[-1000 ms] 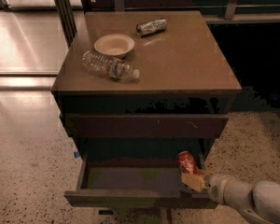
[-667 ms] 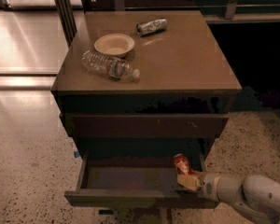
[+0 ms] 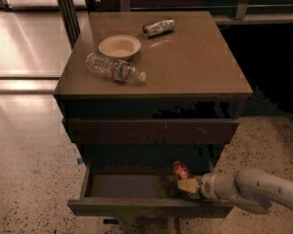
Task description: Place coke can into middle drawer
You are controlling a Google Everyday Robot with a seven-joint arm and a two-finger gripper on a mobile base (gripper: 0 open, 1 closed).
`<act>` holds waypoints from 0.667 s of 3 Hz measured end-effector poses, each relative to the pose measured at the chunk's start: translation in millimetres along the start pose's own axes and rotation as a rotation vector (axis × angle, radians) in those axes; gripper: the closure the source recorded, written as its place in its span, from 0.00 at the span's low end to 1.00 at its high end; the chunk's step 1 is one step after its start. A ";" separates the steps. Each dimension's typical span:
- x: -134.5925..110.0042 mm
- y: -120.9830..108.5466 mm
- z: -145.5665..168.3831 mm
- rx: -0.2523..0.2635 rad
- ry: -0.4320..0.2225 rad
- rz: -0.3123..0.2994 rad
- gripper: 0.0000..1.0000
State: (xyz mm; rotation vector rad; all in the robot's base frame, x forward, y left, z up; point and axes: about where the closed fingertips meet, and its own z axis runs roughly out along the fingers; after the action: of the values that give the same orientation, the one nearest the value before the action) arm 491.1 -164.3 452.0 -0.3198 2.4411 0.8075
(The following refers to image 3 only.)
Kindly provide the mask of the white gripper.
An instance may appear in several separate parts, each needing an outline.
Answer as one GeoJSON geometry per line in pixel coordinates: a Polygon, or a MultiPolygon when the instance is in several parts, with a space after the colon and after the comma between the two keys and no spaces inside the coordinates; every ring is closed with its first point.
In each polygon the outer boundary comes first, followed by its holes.
{"type": "Polygon", "coordinates": [[[207,199],[217,200],[217,194],[215,190],[216,174],[205,174],[200,181],[196,178],[180,179],[177,181],[177,186],[180,190],[187,192],[188,194],[195,194],[198,191],[207,199]]]}

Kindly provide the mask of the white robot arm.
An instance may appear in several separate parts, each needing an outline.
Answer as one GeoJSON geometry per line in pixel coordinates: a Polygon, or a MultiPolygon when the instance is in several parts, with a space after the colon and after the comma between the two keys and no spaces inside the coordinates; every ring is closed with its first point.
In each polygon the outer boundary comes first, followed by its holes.
{"type": "Polygon", "coordinates": [[[203,176],[177,168],[174,173],[178,188],[191,196],[200,194],[206,200],[227,202],[256,215],[265,215],[272,203],[293,212],[293,181],[256,168],[242,168],[235,174],[203,176]]]}

